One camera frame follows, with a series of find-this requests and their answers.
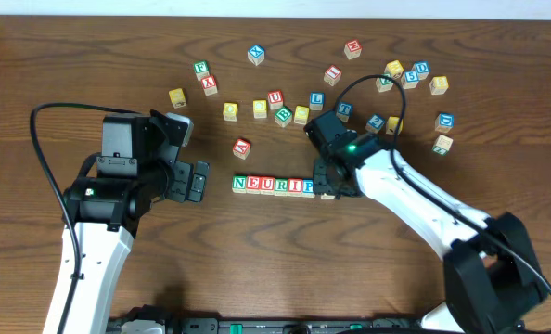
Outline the green R block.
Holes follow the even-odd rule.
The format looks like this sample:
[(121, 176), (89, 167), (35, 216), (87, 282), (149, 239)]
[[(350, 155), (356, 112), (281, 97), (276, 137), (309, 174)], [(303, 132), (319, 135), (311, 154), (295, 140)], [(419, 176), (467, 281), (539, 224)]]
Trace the green R block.
[(275, 180), (275, 196), (286, 197), (288, 195), (288, 179), (277, 178)]

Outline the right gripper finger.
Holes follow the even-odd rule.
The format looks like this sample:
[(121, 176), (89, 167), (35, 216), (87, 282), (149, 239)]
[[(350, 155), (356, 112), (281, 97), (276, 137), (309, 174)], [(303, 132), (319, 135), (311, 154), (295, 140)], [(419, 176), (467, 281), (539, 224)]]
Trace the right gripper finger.
[(341, 197), (361, 198), (364, 194), (355, 179), (338, 179), (333, 182), (333, 190)]
[(314, 160), (314, 193), (319, 196), (334, 196), (335, 192), (327, 181), (327, 164), (321, 158)]

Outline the green N block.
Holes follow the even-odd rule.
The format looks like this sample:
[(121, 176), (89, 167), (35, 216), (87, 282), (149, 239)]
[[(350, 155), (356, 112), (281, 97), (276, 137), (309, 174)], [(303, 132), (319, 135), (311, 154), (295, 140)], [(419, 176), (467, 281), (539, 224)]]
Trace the green N block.
[(244, 175), (234, 175), (232, 179), (232, 191), (234, 193), (246, 193), (247, 177)]

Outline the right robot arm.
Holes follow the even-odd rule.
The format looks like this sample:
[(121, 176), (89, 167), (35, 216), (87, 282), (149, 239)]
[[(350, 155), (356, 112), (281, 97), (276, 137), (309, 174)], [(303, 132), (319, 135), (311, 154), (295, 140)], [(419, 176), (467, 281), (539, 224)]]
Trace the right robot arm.
[(331, 111), (304, 132), (318, 150), (314, 192), (367, 197), (421, 236), (443, 264), (445, 300), (401, 331), (522, 333), (522, 317), (551, 293), (524, 224), (455, 199), (375, 134), (359, 135)]

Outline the blue P block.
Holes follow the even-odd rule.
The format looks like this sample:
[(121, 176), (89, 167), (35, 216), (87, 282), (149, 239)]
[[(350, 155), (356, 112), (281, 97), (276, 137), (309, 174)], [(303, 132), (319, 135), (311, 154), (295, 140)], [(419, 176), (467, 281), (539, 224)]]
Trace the blue P block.
[(312, 179), (302, 180), (302, 195), (306, 198), (314, 198), (314, 181)]

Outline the red E block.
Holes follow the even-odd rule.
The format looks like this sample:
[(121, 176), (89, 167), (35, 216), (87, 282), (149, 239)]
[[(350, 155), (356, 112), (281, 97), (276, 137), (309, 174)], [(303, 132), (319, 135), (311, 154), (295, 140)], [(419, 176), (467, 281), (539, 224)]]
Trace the red E block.
[(246, 177), (246, 192), (249, 194), (260, 194), (261, 193), (261, 177), (249, 175)]

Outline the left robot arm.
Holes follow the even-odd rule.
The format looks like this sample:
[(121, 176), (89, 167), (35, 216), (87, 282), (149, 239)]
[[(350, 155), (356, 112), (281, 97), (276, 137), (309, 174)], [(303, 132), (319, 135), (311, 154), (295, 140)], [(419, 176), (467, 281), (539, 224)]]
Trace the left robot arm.
[(178, 159), (193, 132), (186, 116), (114, 110), (102, 147), (57, 196), (65, 227), (46, 333), (104, 333), (139, 221), (158, 201), (200, 202), (208, 163)]

